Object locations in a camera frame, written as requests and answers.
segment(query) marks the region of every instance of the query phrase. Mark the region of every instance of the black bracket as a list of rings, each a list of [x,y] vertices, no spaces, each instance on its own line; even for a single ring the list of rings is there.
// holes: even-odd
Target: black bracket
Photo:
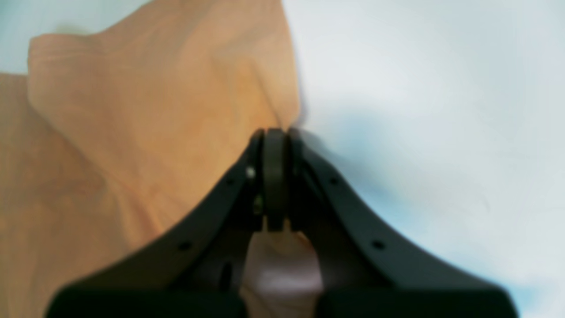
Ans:
[[[357,197],[298,130],[257,131],[184,220],[133,256],[70,284],[48,317],[246,317],[249,240],[290,220],[319,258],[316,317],[517,317],[500,287],[425,252]]]

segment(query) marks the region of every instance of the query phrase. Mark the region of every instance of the white backdrop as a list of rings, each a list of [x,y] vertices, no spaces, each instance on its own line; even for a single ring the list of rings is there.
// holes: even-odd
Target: white backdrop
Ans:
[[[147,0],[0,0],[0,71],[29,39]],[[405,236],[565,317],[565,2],[283,0],[308,142]]]

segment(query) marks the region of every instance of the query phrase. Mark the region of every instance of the orange cloth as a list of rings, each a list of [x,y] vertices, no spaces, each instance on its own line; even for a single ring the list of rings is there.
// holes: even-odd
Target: orange cloth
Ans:
[[[29,72],[0,75],[1,317],[41,317],[299,113],[279,0],[154,0],[95,35],[32,39]]]

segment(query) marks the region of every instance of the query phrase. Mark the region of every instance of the small hole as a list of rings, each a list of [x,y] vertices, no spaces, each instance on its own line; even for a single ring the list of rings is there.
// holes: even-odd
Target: small hole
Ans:
[[[384,250],[385,249],[385,243],[379,241],[379,240],[374,240],[373,241],[373,247],[376,248],[377,250]]]
[[[179,244],[179,251],[186,251],[192,247],[192,243],[190,242],[182,242]]]

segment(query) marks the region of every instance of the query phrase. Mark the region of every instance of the black plastic part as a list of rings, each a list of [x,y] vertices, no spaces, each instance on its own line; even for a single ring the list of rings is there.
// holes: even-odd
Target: black plastic part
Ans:
[[[258,129],[249,141],[247,147],[247,166],[245,175],[250,191],[255,193],[255,198],[261,203],[264,198],[263,191],[263,140],[265,131]],[[249,220],[249,225],[253,231],[261,231],[263,229],[263,207],[262,205],[254,207],[253,216]]]
[[[237,291],[262,210],[270,231],[282,229],[288,216],[316,250],[325,290],[318,317],[516,317],[504,290],[388,226],[297,130],[258,130],[184,220],[133,256],[64,289],[48,317],[177,317],[155,308],[176,308],[186,317],[243,317]]]
[[[69,289],[51,305],[47,318],[246,318],[236,293],[172,293]]]
[[[269,129],[263,144],[263,188],[269,231],[282,231],[288,213],[288,137],[280,129]]]
[[[356,289],[330,291],[318,302],[316,318],[516,317],[506,295],[490,291]]]

